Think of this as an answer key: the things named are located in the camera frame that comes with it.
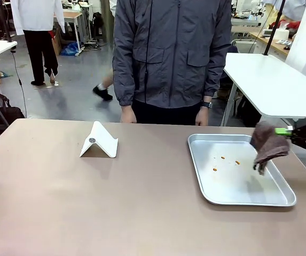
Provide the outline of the person's left hand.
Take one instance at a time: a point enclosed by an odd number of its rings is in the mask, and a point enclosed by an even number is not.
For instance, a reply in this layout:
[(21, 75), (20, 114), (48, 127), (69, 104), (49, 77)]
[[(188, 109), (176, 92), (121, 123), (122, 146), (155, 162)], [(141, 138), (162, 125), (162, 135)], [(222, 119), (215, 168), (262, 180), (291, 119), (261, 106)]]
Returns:
[(195, 119), (196, 126), (207, 126), (208, 118), (209, 109), (207, 107), (201, 107)]

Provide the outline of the person's right hand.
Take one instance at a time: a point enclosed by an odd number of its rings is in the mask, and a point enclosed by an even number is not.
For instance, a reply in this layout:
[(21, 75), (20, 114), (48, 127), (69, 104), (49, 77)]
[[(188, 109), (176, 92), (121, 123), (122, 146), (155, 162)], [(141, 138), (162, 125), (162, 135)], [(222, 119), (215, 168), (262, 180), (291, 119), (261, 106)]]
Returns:
[(137, 123), (135, 113), (131, 106), (121, 107), (121, 123)]

